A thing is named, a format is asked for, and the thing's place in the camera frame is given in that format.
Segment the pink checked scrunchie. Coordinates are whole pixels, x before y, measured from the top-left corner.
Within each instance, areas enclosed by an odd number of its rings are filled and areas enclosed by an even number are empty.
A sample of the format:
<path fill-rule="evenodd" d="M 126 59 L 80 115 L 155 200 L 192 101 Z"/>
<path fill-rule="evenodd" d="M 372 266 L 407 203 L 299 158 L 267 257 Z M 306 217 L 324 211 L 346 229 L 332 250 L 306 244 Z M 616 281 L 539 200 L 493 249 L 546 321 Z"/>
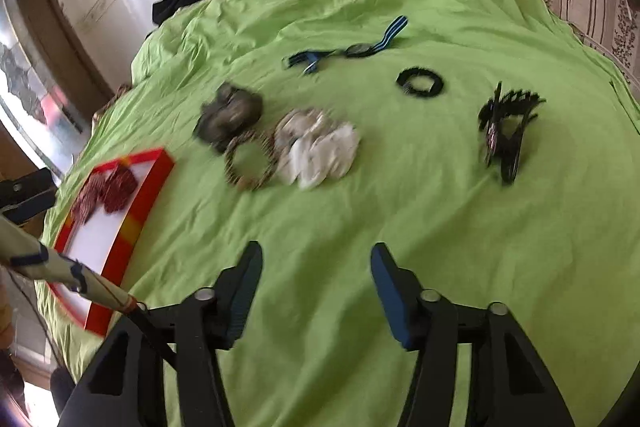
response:
<path fill-rule="evenodd" d="M 72 206 L 72 216 L 78 225 L 86 223 L 101 204 L 105 183 L 103 172 L 93 173 L 82 187 Z"/>

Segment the white dotted scrunchie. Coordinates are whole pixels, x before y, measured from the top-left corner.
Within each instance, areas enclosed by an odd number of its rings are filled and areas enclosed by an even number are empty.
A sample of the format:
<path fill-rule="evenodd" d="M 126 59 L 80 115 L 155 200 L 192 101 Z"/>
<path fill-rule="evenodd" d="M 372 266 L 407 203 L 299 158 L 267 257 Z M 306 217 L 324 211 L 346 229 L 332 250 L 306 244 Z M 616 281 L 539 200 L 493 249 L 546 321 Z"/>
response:
<path fill-rule="evenodd" d="M 301 190 L 341 179 L 352 168 L 360 140 L 349 121 L 335 120 L 320 108 L 293 109 L 274 129 L 277 176 Z"/>

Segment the green bed sheet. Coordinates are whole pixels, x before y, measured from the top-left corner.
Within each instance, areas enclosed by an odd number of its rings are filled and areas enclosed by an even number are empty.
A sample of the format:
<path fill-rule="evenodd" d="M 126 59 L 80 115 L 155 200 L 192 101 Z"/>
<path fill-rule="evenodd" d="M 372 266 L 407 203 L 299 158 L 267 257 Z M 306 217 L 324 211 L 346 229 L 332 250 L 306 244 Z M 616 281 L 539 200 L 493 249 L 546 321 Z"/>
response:
<path fill-rule="evenodd" d="M 303 50 L 377 43 L 317 72 Z M 58 236 L 90 170 L 161 147 L 175 166 L 122 285 L 151 307 L 216 280 L 251 239 L 265 264 L 243 337 L 220 357 L 240 426 L 393 426 L 414 358 L 396 343 L 369 258 L 397 262 L 454 303 L 505 303 L 579 426 L 600 423 L 639 361 L 639 106 L 624 76 L 544 0 L 208 0 L 143 43 L 134 87 L 100 120 L 58 190 Z M 265 101 L 262 123 L 319 107 L 361 143 L 339 180 L 309 191 L 230 186 L 195 140 L 224 82 Z M 518 175 L 485 164 L 478 113 L 497 84 L 546 103 Z"/>

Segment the dark red dotted scrunchie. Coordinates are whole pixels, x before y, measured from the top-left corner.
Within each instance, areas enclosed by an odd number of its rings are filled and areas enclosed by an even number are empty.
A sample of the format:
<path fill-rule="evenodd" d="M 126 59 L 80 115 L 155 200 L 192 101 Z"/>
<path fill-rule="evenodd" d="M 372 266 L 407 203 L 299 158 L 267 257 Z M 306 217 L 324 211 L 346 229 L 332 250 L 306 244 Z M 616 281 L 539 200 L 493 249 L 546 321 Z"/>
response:
<path fill-rule="evenodd" d="M 100 201 L 106 213 L 119 212 L 125 209 L 129 199 L 137 191 L 138 181 L 131 169 L 118 164 L 105 179 Z"/>

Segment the grey organza scrunchie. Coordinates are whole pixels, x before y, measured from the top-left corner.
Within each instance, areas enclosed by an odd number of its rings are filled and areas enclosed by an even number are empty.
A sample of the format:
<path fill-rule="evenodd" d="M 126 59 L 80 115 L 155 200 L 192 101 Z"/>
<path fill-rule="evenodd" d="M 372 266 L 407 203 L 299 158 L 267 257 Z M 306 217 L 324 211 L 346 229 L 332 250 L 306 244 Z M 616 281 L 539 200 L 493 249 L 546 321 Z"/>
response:
<path fill-rule="evenodd" d="M 213 101 L 202 105 L 193 135 L 223 154 L 234 138 L 256 124 L 263 110 L 260 94 L 223 82 Z"/>

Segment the red-rimmed white tray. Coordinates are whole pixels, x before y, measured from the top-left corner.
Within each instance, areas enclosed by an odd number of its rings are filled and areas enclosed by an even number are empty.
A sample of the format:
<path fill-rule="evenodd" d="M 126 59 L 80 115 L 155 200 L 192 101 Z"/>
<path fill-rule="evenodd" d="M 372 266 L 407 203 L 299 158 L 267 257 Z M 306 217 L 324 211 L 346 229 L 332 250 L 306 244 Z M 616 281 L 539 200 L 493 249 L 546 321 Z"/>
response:
<path fill-rule="evenodd" d="M 134 245 L 174 168 L 174 160 L 166 150 L 156 148 L 112 159 L 91 172 L 107 174 L 117 165 L 128 167 L 138 182 L 127 206 L 113 213 L 96 208 L 82 225 L 67 216 L 54 243 L 58 253 L 87 265 L 116 285 L 122 283 Z"/>

